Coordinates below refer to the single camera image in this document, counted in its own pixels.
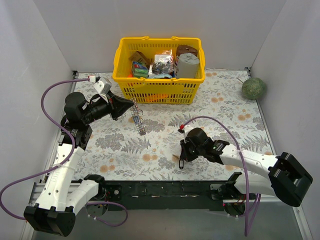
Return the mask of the black head key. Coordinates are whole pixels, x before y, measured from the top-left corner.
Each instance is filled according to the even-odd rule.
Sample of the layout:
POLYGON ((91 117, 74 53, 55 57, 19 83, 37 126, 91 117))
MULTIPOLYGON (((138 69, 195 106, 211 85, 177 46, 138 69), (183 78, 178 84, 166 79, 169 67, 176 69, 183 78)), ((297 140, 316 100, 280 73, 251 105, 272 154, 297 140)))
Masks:
POLYGON ((172 157, 178 161, 178 167, 180 170, 184 168, 184 161, 177 155, 173 154, 172 157))

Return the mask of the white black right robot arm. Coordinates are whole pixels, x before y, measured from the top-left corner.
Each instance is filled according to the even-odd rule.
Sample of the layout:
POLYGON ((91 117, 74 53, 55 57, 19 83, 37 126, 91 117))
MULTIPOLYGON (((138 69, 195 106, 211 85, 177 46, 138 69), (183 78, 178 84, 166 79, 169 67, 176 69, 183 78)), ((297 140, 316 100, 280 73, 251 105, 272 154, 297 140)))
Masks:
POLYGON ((211 163, 234 166, 252 173, 232 174, 224 186, 215 189, 222 198, 237 199, 246 193, 262 194, 299 207, 313 182, 312 176, 290 153, 267 155, 238 150, 235 145, 212 140, 201 128, 189 125, 182 125, 178 131, 184 135, 180 141, 180 160, 192 162, 203 157, 211 163))

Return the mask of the blue key tag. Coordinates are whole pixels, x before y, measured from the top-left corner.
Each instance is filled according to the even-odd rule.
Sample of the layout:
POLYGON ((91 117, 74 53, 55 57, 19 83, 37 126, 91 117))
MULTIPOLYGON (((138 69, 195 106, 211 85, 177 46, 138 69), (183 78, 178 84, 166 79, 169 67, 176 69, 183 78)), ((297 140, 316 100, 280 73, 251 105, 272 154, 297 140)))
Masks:
POLYGON ((135 124, 138 124, 140 122, 140 118, 138 116, 135 116, 133 120, 135 124))

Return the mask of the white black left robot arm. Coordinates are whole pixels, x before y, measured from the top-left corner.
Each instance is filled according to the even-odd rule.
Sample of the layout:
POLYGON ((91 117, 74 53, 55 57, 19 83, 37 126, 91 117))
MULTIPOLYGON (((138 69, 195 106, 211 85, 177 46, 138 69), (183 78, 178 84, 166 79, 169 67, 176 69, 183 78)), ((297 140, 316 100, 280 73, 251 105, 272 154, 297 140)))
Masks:
POLYGON ((61 120, 65 130, 58 141, 53 171, 34 205, 27 206, 23 213, 34 230, 67 237, 82 207, 91 200, 106 200, 108 191, 102 184, 105 179, 97 174, 86 176, 72 193, 68 190, 92 135, 90 124, 107 115, 117 120, 133 105, 133 101, 111 91, 105 98, 96 94, 90 101, 80 92, 65 98, 65 116, 61 120))

